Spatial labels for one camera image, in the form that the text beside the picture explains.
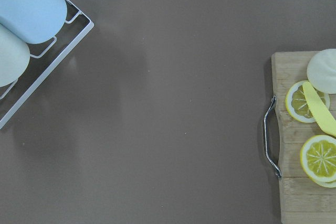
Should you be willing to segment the upper lemon slice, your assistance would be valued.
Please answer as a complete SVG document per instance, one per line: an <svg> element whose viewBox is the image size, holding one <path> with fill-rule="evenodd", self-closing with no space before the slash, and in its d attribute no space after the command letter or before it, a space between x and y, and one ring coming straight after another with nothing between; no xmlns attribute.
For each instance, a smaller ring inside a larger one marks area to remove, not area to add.
<svg viewBox="0 0 336 224"><path fill-rule="evenodd" d="M306 102L302 84L306 80L295 83L287 92L285 106L289 115L301 123L313 123L315 119Z"/></svg>

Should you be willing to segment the lemon slice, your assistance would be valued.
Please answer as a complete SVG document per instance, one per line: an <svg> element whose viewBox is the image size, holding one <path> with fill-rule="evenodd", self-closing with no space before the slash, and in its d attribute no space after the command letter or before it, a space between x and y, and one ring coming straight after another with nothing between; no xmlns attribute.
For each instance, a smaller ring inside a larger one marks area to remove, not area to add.
<svg viewBox="0 0 336 224"><path fill-rule="evenodd" d="M287 92L285 106L289 115L301 123L313 123L315 119L306 102L302 84L306 80L295 83Z"/></svg>
<svg viewBox="0 0 336 224"><path fill-rule="evenodd" d="M300 164L307 176L316 184L335 187L335 138L316 135L301 148Z"/></svg>

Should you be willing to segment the pale green cup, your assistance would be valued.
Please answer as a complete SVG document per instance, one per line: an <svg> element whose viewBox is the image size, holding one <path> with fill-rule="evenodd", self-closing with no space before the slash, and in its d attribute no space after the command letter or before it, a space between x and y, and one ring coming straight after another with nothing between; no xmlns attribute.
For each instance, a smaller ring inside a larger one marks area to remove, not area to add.
<svg viewBox="0 0 336 224"><path fill-rule="evenodd" d="M1 87L18 79L30 60L27 44L1 25Z"/></svg>

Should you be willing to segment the yellow plastic knife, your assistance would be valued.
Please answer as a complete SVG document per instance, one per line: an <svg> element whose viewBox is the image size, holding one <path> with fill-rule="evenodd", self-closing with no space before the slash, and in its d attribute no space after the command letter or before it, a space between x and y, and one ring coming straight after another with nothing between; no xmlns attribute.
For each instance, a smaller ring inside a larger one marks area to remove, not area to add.
<svg viewBox="0 0 336 224"><path fill-rule="evenodd" d="M322 102L317 91L308 81L303 83L302 88L309 110L320 129L329 135L335 136L335 118Z"/></svg>

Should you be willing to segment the lower lemon slice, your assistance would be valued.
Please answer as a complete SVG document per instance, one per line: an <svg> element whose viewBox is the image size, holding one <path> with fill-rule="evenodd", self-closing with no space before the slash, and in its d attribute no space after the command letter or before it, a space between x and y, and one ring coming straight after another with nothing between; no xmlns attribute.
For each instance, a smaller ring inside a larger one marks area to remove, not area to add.
<svg viewBox="0 0 336 224"><path fill-rule="evenodd" d="M307 176L316 184L335 187L335 138L316 135L301 148L300 164Z"/></svg>

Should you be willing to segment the light blue cup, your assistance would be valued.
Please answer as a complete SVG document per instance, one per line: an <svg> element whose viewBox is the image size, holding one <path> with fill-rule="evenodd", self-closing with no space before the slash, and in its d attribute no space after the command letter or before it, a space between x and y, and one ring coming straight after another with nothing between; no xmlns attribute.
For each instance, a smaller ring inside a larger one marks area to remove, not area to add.
<svg viewBox="0 0 336 224"><path fill-rule="evenodd" d="M1 0L1 24L29 44L53 38L66 17L65 0Z"/></svg>

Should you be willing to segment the wooden cutting board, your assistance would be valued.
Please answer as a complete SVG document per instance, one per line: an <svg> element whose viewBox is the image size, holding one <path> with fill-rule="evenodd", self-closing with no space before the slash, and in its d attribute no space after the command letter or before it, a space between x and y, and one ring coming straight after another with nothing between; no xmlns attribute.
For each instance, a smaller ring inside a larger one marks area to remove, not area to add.
<svg viewBox="0 0 336 224"><path fill-rule="evenodd" d="M275 113L279 127L279 181L282 223L335 223L335 189L313 182L300 164L306 140L321 135L316 123L301 123L287 112L285 97L296 82L306 80L314 51L277 52L271 57Z"/></svg>

